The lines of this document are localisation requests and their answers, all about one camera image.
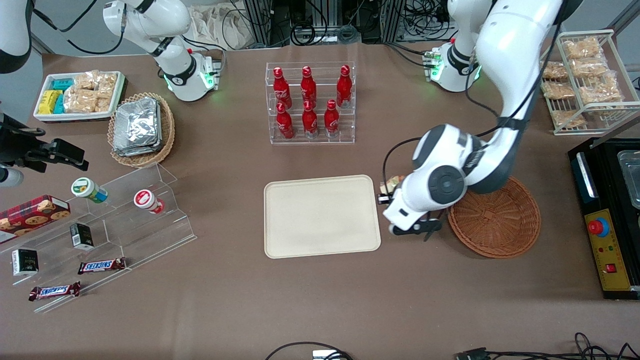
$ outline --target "wicker basket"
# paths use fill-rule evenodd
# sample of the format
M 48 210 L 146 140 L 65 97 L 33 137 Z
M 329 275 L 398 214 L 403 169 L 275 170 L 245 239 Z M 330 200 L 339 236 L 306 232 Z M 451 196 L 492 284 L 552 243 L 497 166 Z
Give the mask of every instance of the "wicker basket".
M 488 258 L 507 259 L 529 250 L 540 233 L 540 210 L 514 177 L 496 192 L 467 194 L 452 208 L 449 223 L 466 246 Z
M 143 92 L 142 94 L 136 94 L 126 98 L 122 103 L 133 102 L 142 99 L 143 97 L 152 97 L 160 103 L 160 121 L 162 122 L 162 141 L 163 147 L 158 152 L 151 152 L 149 154 L 140 154 L 135 156 L 119 156 L 114 151 L 111 151 L 111 157 L 116 159 L 117 162 L 130 167 L 145 167 L 151 163 L 159 163 L 163 161 L 171 148 L 173 147 L 173 140 L 175 139 L 175 123 L 173 121 L 173 114 L 166 101 L 157 94 Z M 113 148 L 113 126 L 115 122 L 115 113 L 111 114 L 109 120 L 109 132 L 107 133 L 107 141 Z

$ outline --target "brown tablecloth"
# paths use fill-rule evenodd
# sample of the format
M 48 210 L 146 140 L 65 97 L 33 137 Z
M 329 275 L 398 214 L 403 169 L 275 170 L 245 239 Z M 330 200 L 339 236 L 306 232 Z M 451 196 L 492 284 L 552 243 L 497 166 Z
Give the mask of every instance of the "brown tablecloth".
M 429 44 L 418 47 L 429 49 Z M 275 147 L 264 100 L 268 61 L 357 60 L 353 145 Z M 127 95 L 155 92 L 171 106 L 176 140 L 163 165 L 178 177 L 178 205 L 198 239 L 45 315 L 28 289 L 0 272 L 3 359 L 264 359 L 290 341 L 322 341 L 359 359 L 449 359 L 455 352 L 569 351 L 573 333 L 616 350 L 637 346 L 640 304 L 602 300 L 566 151 L 585 137 L 553 136 L 538 102 L 514 175 L 538 201 L 542 230 L 519 258 L 491 260 L 467 250 L 445 226 L 426 243 L 394 237 L 382 217 L 374 252 L 272 260 L 263 246 L 263 188 L 271 181 L 367 174 L 380 181 L 395 143 L 448 122 L 470 133 L 495 123 L 463 94 L 382 45 L 286 47 L 228 54 L 220 90 L 180 102 L 157 78 L 150 56 L 44 56 L 44 72 L 119 70 Z M 471 94 L 494 108 L 486 76 Z M 105 122 L 31 126 L 86 150 L 87 176 L 107 182 L 132 169 L 109 156 Z M 411 170 L 413 145 L 397 150 L 389 174 Z M 37 195 L 71 197 L 84 175 L 65 165 L 25 171 L 0 190 L 0 208 Z M 311 348 L 278 359 L 310 359 Z

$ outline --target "black machine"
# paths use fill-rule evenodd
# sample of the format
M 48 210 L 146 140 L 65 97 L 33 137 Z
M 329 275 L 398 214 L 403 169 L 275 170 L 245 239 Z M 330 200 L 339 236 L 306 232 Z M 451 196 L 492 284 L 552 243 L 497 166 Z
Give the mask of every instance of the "black machine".
M 568 155 L 602 291 L 640 300 L 640 139 L 594 140 Z
M 0 113 L 0 165 L 45 172 L 46 163 L 63 163 L 87 170 L 84 150 L 58 138 L 50 143 L 38 139 L 44 134 L 42 129 L 31 129 Z

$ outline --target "red emergency stop button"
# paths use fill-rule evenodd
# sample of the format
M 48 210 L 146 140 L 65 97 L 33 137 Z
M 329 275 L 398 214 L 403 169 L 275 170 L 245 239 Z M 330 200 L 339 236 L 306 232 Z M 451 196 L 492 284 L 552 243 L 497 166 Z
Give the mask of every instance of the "red emergency stop button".
M 597 218 L 587 224 L 587 230 L 591 234 L 603 238 L 609 234 L 609 223 L 603 218 Z

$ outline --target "coca-cola bottle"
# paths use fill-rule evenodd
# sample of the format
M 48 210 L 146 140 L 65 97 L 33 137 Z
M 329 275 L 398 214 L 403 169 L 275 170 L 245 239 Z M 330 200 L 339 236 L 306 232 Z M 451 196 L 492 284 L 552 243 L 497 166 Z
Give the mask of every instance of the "coca-cola bottle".
M 302 113 L 302 126 L 305 128 L 305 136 L 309 139 L 318 136 L 318 116 L 309 100 L 303 102 L 305 111 Z
M 291 122 L 291 115 L 287 113 L 287 109 L 285 108 L 285 104 L 279 102 L 276 105 L 276 110 L 278 110 L 278 115 L 276 116 L 276 121 L 278 122 L 278 129 L 282 136 L 285 139 L 291 139 L 296 134 L 293 129 L 293 123 Z
M 330 138 L 338 136 L 340 131 L 338 130 L 338 120 L 340 114 L 335 109 L 335 100 L 329 100 L 326 102 L 326 111 L 324 112 L 324 130 L 326 135 Z
M 313 109 L 316 108 L 316 81 L 311 76 L 311 68 L 305 66 L 302 68 L 302 81 L 300 81 L 302 90 L 302 101 L 310 101 Z
M 285 105 L 286 109 L 290 109 L 292 105 L 291 93 L 289 92 L 289 83 L 282 75 L 282 69 L 279 67 L 273 68 L 273 91 L 276 93 L 276 99 Z
M 336 96 L 336 102 L 340 108 L 348 108 L 351 106 L 351 87 L 353 82 L 351 81 L 351 69 L 348 65 L 343 65 L 340 68 L 340 79 L 338 79 Z

